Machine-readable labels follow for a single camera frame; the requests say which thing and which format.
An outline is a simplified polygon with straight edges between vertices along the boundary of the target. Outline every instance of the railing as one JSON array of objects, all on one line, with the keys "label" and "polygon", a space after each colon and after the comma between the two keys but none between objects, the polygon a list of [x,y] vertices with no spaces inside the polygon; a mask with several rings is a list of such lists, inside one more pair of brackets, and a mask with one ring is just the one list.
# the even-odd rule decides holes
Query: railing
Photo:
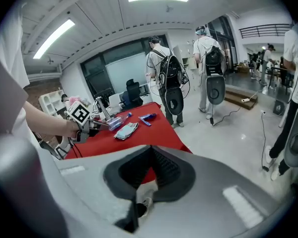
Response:
[{"label": "railing", "polygon": [[269,24],[241,28],[239,31],[242,35],[242,38],[248,38],[263,36],[284,36],[289,29],[289,24]]}]

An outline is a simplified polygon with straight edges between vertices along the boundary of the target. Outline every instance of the clear plastic bottle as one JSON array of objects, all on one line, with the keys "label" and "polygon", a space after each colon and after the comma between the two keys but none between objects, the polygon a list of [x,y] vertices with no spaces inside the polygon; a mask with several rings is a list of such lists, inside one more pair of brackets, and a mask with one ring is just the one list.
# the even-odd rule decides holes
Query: clear plastic bottle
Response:
[{"label": "clear plastic bottle", "polygon": [[109,125],[109,130],[113,131],[114,129],[117,129],[120,125],[122,125],[127,118],[131,117],[132,114],[128,113],[126,116],[117,116],[107,122]]}]

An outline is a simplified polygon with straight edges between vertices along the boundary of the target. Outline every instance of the chair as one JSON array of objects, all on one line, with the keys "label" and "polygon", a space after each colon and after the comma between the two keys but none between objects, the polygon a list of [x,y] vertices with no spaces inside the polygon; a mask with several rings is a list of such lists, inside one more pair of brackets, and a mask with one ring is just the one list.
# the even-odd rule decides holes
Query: chair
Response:
[{"label": "chair", "polygon": [[140,98],[140,89],[139,89],[139,82],[134,82],[133,79],[130,79],[126,82],[127,94],[126,92],[123,94],[123,111],[133,109],[139,107],[143,104],[143,100]]}]

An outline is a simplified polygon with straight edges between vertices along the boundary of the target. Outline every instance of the white t-shirt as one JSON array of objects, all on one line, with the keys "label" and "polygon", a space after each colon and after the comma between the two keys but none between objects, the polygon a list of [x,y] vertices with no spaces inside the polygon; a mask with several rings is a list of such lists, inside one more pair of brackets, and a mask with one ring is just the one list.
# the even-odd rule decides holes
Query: white t-shirt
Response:
[{"label": "white t-shirt", "polygon": [[268,62],[268,59],[271,59],[271,58],[272,58],[272,52],[270,50],[266,50],[265,53],[264,53],[263,60]]},{"label": "white t-shirt", "polygon": [[194,42],[193,54],[200,54],[203,66],[203,68],[199,68],[199,74],[205,72],[205,54],[210,52],[213,46],[219,48],[220,50],[222,49],[217,40],[209,36],[203,36]]},{"label": "white t-shirt", "polygon": [[298,34],[294,30],[285,33],[284,59],[292,61],[296,65],[292,100],[298,103]]},{"label": "white t-shirt", "polygon": [[[0,26],[0,62],[19,86],[24,88],[29,84],[29,80],[26,75],[21,52],[21,9],[21,4],[16,4],[6,15],[5,20]],[[38,141],[26,122],[25,110],[23,108],[16,118],[11,133],[16,137],[29,140],[36,148],[40,148]]]},{"label": "white t-shirt", "polygon": [[[163,47],[161,45],[155,46],[154,50],[159,51],[164,56],[170,55],[170,49]],[[162,60],[163,59],[154,52],[149,52],[148,55],[146,56],[146,73],[150,73],[150,74],[155,73],[155,85],[158,90],[160,89],[159,74],[160,74],[160,66],[161,66],[160,62]]]}]

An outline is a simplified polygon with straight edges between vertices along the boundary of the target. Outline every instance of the gray pants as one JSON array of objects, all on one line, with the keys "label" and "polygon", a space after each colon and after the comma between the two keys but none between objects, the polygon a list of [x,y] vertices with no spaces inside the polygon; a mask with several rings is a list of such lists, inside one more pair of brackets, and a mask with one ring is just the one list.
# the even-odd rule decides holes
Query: gray pants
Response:
[{"label": "gray pants", "polygon": [[262,77],[261,77],[261,83],[262,84],[265,83],[265,72],[266,72],[266,68],[267,68],[267,62],[265,60],[263,60],[263,64],[262,64]]},{"label": "gray pants", "polygon": [[207,114],[211,114],[213,104],[210,104],[209,99],[208,99],[207,78],[208,78],[207,74],[203,73],[201,86],[200,86],[201,100],[200,100],[199,108],[200,108],[200,110],[205,109]]},{"label": "gray pants", "polygon": [[[164,105],[164,111],[165,111],[165,117],[167,118],[168,122],[170,125],[173,125],[173,117],[172,114],[170,113],[167,103],[165,101],[164,95],[165,95],[165,89],[159,89],[159,95],[161,97],[162,104]],[[182,123],[183,122],[183,116],[182,113],[177,116],[177,123]]]}]

